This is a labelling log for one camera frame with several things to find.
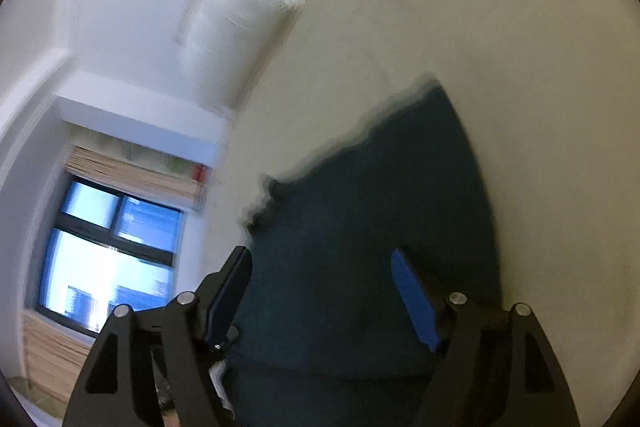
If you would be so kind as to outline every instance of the blue finger pad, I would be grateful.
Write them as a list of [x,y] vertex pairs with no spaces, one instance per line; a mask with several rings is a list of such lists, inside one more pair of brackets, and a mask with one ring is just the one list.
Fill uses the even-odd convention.
[[418,338],[429,346],[429,349],[435,351],[441,341],[436,331],[435,311],[424,294],[414,268],[400,250],[394,250],[391,254],[391,277],[404,301],[404,307],[414,324]]

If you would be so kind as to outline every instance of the rolled white bedding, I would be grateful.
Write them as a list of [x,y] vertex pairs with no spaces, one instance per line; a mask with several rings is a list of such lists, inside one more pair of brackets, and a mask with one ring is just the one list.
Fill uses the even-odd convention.
[[304,0],[197,0],[180,62],[202,107],[235,108],[286,15]]

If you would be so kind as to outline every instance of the window frame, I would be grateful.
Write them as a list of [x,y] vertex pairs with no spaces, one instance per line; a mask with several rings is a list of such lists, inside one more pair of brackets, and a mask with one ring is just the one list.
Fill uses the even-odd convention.
[[[74,183],[78,182],[82,185],[87,185],[91,188],[96,188],[97,190],[101,190],[102,192],[107,192],[118,197],[118,202],[113,211],[113,217],[111,217],[111,225],[107,229],[105,227],[101,227],[100,225],[96,225],[95,223],[91,223],[80,217],[71,216],[70,214],[65,213],[63,210],[67,206],[69,199],[71,198],[71,187]],[[66,183],[66,188],[64,192],[65,196],[62,199],[62,203],[58,207],[58,211],[56,213],[56,217],[54,219],[53,224],[50,227],[49,238],[47,239],[47,245],[45,248],[44,259],[42,261],[42,267],[40,269],[40,278],[38,280],[38,294],[36,296],[36,311],[41,315],[57,322],[58,324],[64,326],[65,328],[70,328],[75,331],[79,331],[79,333],[83,333],[87,336],[97,338],[98,333],[96,331],[88,330],[83,325],[77,323],[75,320],[66,317],[63,314],[55,312],[47,308],[44,304],[42,304],[42,300],[44,297],[44,293],[46,291],[46,282],[48,279],[46,277],[49,276],[50,270],[52,268],[53,262],[53,248],[55,247],[55,241],[53,240],[54,232],[56,230],[60,230],[62,232],[69,233],[71,235],[75,235],[80,239],[85,241],[89,241],[96,245],[101,245],[102,247],[114,248],[115,250],[122,252],[126,255],[130,255],[132,257],[136,257],[141,261],[145,261],[148,263],[159,264],[161,266],[167,266],[172,270],[172,280],[175,277],[175,259],[176,252],[179,249],[180,244],[180,236],[182,235],[182,229],[184,228],[184,211],[180,210],[180,208],[175,208],[173,206],[169,206],[167,204],[158,203],[157,201],[146,200],[145,198],[139,198],[133,194],[129,194],[128,192],[124,192],[122,190],[117,190],[117,188],[108,187],[106,185],[100,185],[98,183],[92,182],[80,176],[72,175],[70,179]],[[138,201],[144,201],[145,203],[154,204],[155,206],[161,206],[163,208],[168,208],[170,210],[174,210],[180,214],[180,220],[178,222],[177,234],[175,239],[174,251],[162,250],[161,248],[148,247],[147,245],[142,245],[141,243],[137,243],[135,241],[131,241],[129,239],[125,239],[123,237],[119,237],[116,235],[116,230],[118,225],[122,219],[122,208],[124,206],[125,198],[133,198]]]

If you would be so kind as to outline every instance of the red object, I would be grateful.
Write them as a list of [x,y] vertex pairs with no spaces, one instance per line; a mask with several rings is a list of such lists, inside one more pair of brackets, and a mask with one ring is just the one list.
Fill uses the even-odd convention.
[[193,168],[192,179],[198,183],[205,184],[207,181],[207,168],[204,165],[196,165]]

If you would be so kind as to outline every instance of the dark blue fabric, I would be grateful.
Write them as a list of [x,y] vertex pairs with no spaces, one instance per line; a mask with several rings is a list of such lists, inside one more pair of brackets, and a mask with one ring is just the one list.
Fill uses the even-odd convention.
[[409,427],[428,381],[342,380],[260,365],[223,380],[242,427]]
[[397,247],[412,253],[418,272],[501,306],[490,206],[440,86],[372,126],[361,143],[301,178],[273,182],[269,192],[248,227],[254,271],[236,315],[240,340],[228,356],[238,407],[258,400],[234,394],[251,367],[299,378],[428,379],[434,355],[391,276]]

